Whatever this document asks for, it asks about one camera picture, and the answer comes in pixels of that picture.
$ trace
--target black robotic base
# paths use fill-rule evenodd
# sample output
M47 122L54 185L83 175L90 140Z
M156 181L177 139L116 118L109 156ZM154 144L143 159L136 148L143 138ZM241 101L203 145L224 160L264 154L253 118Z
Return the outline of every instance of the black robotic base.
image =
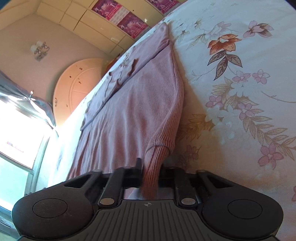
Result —
M272 198L210 172L162 168L160 187L173 200L123 200L141 186L136 167L89 172L20 199L12 219L19 241L276 241L281 206Z

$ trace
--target crosshair symbol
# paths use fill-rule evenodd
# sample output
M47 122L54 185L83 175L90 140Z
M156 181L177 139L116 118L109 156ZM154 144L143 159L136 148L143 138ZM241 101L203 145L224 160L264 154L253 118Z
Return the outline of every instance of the crosshair symbol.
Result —
M145 205L146 207L150 207L150 206L152 205L152 203L150 203L150 202L146 202L146 203L144 203L143 205Z

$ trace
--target white fabric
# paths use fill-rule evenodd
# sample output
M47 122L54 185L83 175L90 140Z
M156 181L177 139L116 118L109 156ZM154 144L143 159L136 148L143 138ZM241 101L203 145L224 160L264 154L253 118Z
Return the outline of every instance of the white fabric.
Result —
M277 237L294 241L296 11L284 0L189 0L163 21L175 40L185 84L176 164L189 172L206 169L272 197L284 210ZM218 47L228 54L227 67ZM55 158L60 166L49 186L65 180L87 102L102 81L65 123Z

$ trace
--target poster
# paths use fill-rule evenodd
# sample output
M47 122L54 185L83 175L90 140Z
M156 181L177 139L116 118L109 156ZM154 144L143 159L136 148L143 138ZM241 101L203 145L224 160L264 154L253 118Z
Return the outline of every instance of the poster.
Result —
M147 32L148 25L114 0L99 0L93 11L125 31L133 39Z
M177 0L147 0L153 4L162 14L168 13L172 8L176 8L180 5Z

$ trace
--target red poster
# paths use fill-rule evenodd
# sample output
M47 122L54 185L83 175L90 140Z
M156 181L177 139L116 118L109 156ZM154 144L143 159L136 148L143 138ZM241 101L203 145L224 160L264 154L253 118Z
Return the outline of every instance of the red poster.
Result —
M162 13L166 13L174 6L179 4L177 0L147 0L148 2L152 3L159 11Z
M141 19L129 12L120 22L117 24L119 28L125 31L133 39L137 38L144 29L148 27Z
M107 20L110 20L122 6L113 0L99 0L92 8Z

